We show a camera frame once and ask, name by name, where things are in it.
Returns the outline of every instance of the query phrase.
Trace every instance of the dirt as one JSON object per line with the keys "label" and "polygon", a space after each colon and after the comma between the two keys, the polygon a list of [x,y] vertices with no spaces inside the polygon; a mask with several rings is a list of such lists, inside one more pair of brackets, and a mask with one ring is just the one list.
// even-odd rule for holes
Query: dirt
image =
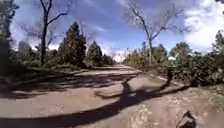
{"label": "dirt", "polygon": [[187,111],[197,128],[224,126],[207,92],[118,65],[2,94],[0,128],[175,128]]}

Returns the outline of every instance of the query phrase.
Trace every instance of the vegetation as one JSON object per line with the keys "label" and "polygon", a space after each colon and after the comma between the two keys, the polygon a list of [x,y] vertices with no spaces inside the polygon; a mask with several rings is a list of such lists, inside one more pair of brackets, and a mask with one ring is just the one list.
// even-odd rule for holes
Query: vegetation
{"label": "vegetation", "polygon": [[66,33],[60,44],[58,54],[61,63],[82,66],[85,58],[86,38],[80,34],[79,25],[75,22]]}
{"label": "vegetation", "polygon": [[0,1],[0,75],[10,74],[12,70],[10,24],[18,8],[13,0]]}
{"label": "vegetation", "polygon": [[160,75],[167,75],[171,71],[173,79],[181,81],[191,86],[207,86],[223,82],[223,40],[221,33],[216,36],[214,51],[207,54],[192,52],[189,45],[185,42],[177,43],[171,49],[169,56],[166,49],[160,44],[153,47],[154,60],[151,64],[147,63],[147,54],[149,49],[134,50],[124,60],[125,64],[134,66],[140,70],[156,70]]}
{"label": "vegetation", "polygon": [[94,41],[88,49],[87,61],[90,61],[94,66],[102,66],[102,51],[100,46]]}
{"label": "vegetation", "polygon": [[113,58],[106,54],[103,55],[102,62],[103,62],[103,65],[113,65],[115,63]]}

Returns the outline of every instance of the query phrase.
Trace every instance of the cloud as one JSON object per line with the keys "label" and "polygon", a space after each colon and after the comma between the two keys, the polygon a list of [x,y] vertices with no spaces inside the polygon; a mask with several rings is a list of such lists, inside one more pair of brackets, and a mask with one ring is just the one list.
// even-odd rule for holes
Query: cloud
{"label": "cloud", "polygon": [[127,0],[116,0],[116,2],[121,5],[122,7],[127,7],[128,1]]}
{"label": "cloud", "polygon": [[49,49],[50,50],[58,50],[60,44],[50,44]]}
{"label": "cloud", "polygon": [[108,15],[106,10],[104,10],[102,6],[99,6],[96,1],[94,0],[82,0],[82,1],[88,4],[89,6],[93,7],[95,10],[102,13],[103,15]]}
{"label": "cloud", "polygon": [[224,29],[224,5],[214,0],[196,0],[193,7],[185,11],[184,25],[190,32],[184,38],[190,44],[210,49],[215,35]]}
{"label": "cloud", "polygon": [[107,31],[105,28],[97,26],[97,25],[93,25],[92,28],[98,32],[106,32]]}

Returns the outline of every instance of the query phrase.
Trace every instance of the tree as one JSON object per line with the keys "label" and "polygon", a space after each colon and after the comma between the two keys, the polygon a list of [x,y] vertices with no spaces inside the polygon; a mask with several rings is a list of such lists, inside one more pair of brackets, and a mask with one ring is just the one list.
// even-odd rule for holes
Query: tree
{"label": "tree", "polygon": [[14,0],[1,0],[0,1],[0,38],[8,40],[11,36],[10,24],[15,15],[16,10],[19,8],[14,3]]}
{"label": "tree", "polygon": [[213,44],[213,53],[215,58],[215,63],[223,71],[224,75],[224,37],[222,36],[222,31],[218,31],[216,35],[216,43]]}
{"label": "tree", "polygon": [[216,43],[213,44],[213,51],[216,54],[224,54],[224,37],[222,31],[218,31],[216,34]]}
{"label": "tree", "polygon": [[75,22],[66,32],[64,41],[60,44],[58,54],[63,63],[82,66],[85,58],[86,38],[80,34],[79,25]]}
{"label": "tree", "polygon": [[35,53],[28,42],[24,40],[19,42],[17,58],[20,60],[30,60],[35,58]]}
{"label": "tree", "polygon": [[104,65],[113,65],[114,64],[113,58],[106,54],[103,55],[102,61],[103,61]]}
{"label": "tree", "polygon": [[10,70],[10,24],[18,8],[14,0],[0,1],[0,74]]}
{"label": "tree", "polygon": [[41,17],[42,18],[42,26],[41,26],[42,29],[41,29],[41,58],[40,58],[40,63],[41,63],[41,65],[43,65],[44,61],[45,61],[45,54],[46,54],[46,36],[47,36],[48,30],[49,30],[48,28],[53,22],[58,20],[60,17],[68,15],[68,13],[72,7],[72,0],[68,1],[65,12],[55,14],[54,17],[52,17],[51,14],[58,12],[58,11],[55,11],[54,9],[58,8],[60,5],[63,5],[62,3],[60,3],[58,0],[38,0],[38,3],[39,3],[39,5],[41,5],[40,7],[43,11],[42,17]]}
{"label": "tree", "polygon": [[154,55],[153,59],[156,64],[161,64],[167,60],[167,51],[162,44],[159,44],[158,47],[153,47],[152,51]]}
{"label": "tree", "polygon": [[[35,25],[33,26],[27,26],[27,24],[21,24],[21,28],[22,30],[24,30],[27,34],[28,37],[37,39],[37,40],[41,40],[42,38],[42,27],[43,23],[41,21],[37,21],[35,23]],[[48,32],[46,34],[46,49],[49,47],[50,44],[52,44],[59,36],[61,36],[60,34],[56,33],[56,25],[55,24],[50,24],[48,26]]]}
{"label": "tree", "polygon": [[30,44],[24,40],[19,42],[18,52],[28,55],[32,51]]}
{"label": "tree", "polygon": [[87,60],[93,62],[95,66],[101,65],[102,51],[100,46],[95,41],[89,46]]}
{"label": "tree", "polygon": [[172,57],[184,57],[191,53],[189,45],[185,42],[177,43],[174,48],[170,51],[170,56]]}
{"label": "tree", "polygon": [[148,20],[143,9],[137,3],[130,3],[126,9],[127,21],[135,24],[143,29],[146,33],[149,44],[149,60],[153,60],[153,41],[162,31],[178,29],[177,26],[171,23],[172,19],[177,17],[183,10],[178,10],[173,4],[168,9],[161,11],[155,17],[149,16],[153,20]]}

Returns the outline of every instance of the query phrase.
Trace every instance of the bare tree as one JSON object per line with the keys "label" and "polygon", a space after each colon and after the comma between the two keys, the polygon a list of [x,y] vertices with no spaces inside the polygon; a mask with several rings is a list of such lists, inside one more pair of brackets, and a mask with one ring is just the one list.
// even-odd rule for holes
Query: bare tree
{"label": "bare tree", "polygon": [[128,23],[137,25],[144,30],[147,36],[147,41],[149,44],[149,60],[150,63],[153,60],[153,41],[162,31],[178,29],[177,26],[172,24],[172,19],[181,14],[183,10],[179,10],[175,7],[175,4],[172,6],[167,6],[157,13],[155,16],[147,15],[143,12],[143,8],[135,3],[130,3],[126,8],[126,19]]}
{"label": "bare tree", "polygon": [[60,17],[68,15],[72,7],[72,0],[33,0],[33,2],[42,10],[41,28],[38,30],[23,27],[23,29],[28,32],[29,36],[35,36],[41,40],[40,63],[43,65],[45,62],[46,47],[56,38],[54,30],[50,26]]}
{"label": "bare tree", "polygon": [[[20,24],[21,29],[26,32],[27,37],[31,37],[37,40],[42,38],[42,22],[37,21],[35,25],[28,26],[26,24]],[[52,44],[57,38],[61,37],[61,33],[56,32],[56,24],[52,23],[48,26],[48,32],[46,35],[46,49]]]}

